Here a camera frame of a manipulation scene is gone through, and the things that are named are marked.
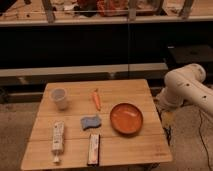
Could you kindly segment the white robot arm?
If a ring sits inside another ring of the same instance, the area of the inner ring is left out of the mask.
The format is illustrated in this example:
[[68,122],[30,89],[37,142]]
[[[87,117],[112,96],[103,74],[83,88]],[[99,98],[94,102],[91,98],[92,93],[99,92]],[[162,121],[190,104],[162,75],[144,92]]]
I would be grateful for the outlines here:
[[198,106],[213,124],[213,89],[203,84],[205,79],[205,69],[196,63],[167,72],[164,76],[165,87],[156,96],[159,107],[172,110],[187,100]]

